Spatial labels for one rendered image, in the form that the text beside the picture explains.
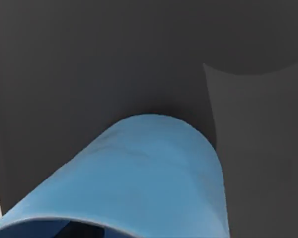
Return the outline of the blue cup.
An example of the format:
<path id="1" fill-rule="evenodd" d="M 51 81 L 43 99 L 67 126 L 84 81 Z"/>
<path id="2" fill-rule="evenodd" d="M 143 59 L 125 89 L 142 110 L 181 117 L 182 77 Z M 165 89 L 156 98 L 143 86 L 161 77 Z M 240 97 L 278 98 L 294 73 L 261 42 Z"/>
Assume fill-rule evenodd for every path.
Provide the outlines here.
<path id="1" fill-rule="evenodd" d="M 0 219 L 0 238 L 53 238 L 68 222 L 104 238 L 230 238 L 223 173 L 186 122 L 139 115 L 109 127 Z"/>

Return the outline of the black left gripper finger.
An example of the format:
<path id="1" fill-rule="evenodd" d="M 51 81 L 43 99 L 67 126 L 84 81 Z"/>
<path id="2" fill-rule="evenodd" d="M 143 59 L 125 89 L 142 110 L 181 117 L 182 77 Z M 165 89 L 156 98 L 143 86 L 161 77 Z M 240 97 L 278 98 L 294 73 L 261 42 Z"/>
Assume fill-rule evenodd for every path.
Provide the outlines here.
<path id="1" fill-rule="evenodd" d="M 81 223 L 68 222 L 53 238 L 104 238 L 102 227 Z"/>

